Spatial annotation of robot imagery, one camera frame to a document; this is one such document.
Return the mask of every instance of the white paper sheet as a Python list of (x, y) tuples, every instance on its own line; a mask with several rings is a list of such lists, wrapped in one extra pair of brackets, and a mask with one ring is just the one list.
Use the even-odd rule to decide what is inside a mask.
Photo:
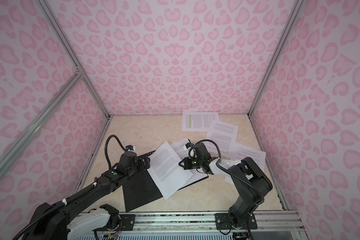
[(183, 112), (183, 132), (207, 132), (211, 122), (219, 120), (217, 112)]
[[(183, 146), (185, 144), (187, 144), (188, 142), (189, 142), (188, 139), (183, 139), (181, 141), (171, 144), (171, 147), (177, 153), (177, 155), (180, 157), (181, 160), (183, 160), (184, 157), (188, 156), (188, 152), (184, 151), (184, 149), (183, 149)], [(194, 183), (200, 179), (203, 179), (207, 176), (207, 174), (205, 174), (205, 173), (199, 173), (196, 169), (191, 169), (190, 171), (193, 174), (192, 177), (180, 188), (185, 187), (189, 184), (192, 184), (192, 183)]]
[[(221, 155), (230, 158), (238, 130), (239, 126), (214, 120), (205, 138), (216, 142)], [(217, 154), (217, 149), (211, 142), (204, 142), (204, 144), (209, 152)]]
[[(263, 151), (259, 151), (252, 147), (247, 147), (247, 146), (244, 146), (242, 144), (235, 142), (235, 144), (233, 145), (233, 149), (232, 149), (231, 160), (235, 161), (235, 160), (239, 159), (241, 161), (245, 157), (250, 157), (257, 164), (257, 166), (259, 166), (259, 168), (264, 172), (265, 155), (266, 155), (266, 153)], [(248, 179), (251, 179), (253, 176), (247, 175), (246, 177)], [(233, 180), (231, 179), (231, 177), (225, 177), (224, 181), (233, 184)]]
[(165, 200), (192, 177), (191, 171), (178, 165), (181, 159), (167, 141), (149, 158), (151, 167), (147, 171)]

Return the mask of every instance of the robotic arm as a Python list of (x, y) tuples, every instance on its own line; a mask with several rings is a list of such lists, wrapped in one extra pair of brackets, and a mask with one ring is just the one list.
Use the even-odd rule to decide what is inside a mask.
[[(108, 204), (100, 206), (94, 212), (77, 217), (98, 199), (118, 189), (136, 172), (150, 167), (150, 159), (147, 154), (138, 157), (133, 146), (129, 145), (124, 148), (119, 140), (118, 142), (125, 152), (121, 155), (119, 163), (111, 166), (107, 154), (107, 145), (111, 137), (118, 140), (116, 136), (111, 135), (106, 141), (105, 153), (109, 170), (101, 174), (99, 178), (95, 177), (93, 184), (74, 195), (52, 205), (41, 204), (35, 210), (30, 223), (13, 240), (17, 240), (23, 234), (22, 240), (71, 240), (89, 230), (104, 226), (110, 231), (121, 228), (119, 211)], [(219, 157), (211, 157), (202, 143), (205, 141), (215, 144), (220, 153), (216, 143), (208, 139), (194, 145), (188, 143), (185, 149), (188, 151), (189, 157), (184, 158), (179, 166), (184, 169), (201, 168), (208, 174), (231, 176), (240, 196), (229, 208), (230, 224), (234, 228), (242, 228), (246, 224), (246, 220), (249, 220), (249, 215), (252, 215), (258, 205), (264, 201), (264, 196), (272, 190), (272, 184), (250, 157), (246, 157), (228, 169), (224, 168), (220, 165), (221, 154)], [(253, 177), (248, 180), (245, 176), (251, 174)]]

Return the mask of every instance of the pink wall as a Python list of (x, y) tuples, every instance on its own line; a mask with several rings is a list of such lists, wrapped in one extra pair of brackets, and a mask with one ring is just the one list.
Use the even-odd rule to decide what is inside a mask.
[(21, 230), (38, 205), (72, 194), (104, 121), (80, 81), (0, 181), (0, 240)]
[(51, 0), (111, 114), (247, 113), (294, 1)]
[(33, 1), (0, 1), (0, 157), (73, 72)]
[(310, 239), (360, 239), (360, 1), (307, 3), (254, 122)]

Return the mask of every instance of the beige tabletop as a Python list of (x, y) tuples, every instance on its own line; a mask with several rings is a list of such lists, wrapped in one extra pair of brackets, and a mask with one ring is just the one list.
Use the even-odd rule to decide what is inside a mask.
[[(239, 126), (237, 143), (259, 149), (256, 137), (246, 115), (220, 115), (220, 121)], [(169, 144), (184, 138), (192, 142), (205, 139), (206, 132), (182, 132), (182, 116), (117, 116), (113, 117), (100, 151), (90, 170), (85, 186), (93, 182), (108, 168), (104, 155), (104, 145), (107, 137), (115, 134), (121, 143), (136, 147), (137, 155), (156, 150), (165, 141)], [(111, 164), (119, 161), (123, 150), (115, 139), (108, 144), (108, 155)], [(265, 174), (271, 180), (266, 167)], [(224, 181), (223, 175), (209, 175), (209, 178), (178, 190), (169, 199), (157, 199), (149, 204), (133, 210), (133, 212), (183, 212), (183, 211), (227, 211), (236, 201), (239, 194), (234, 185)], [(87, 209), (98, 208), (102, 204), (110, 204), (121, 212), (125, 212), (123, 189), (97, 200)], [(266, 196), (265, 201), (257, 210), (282, 210), (275, 189)]]

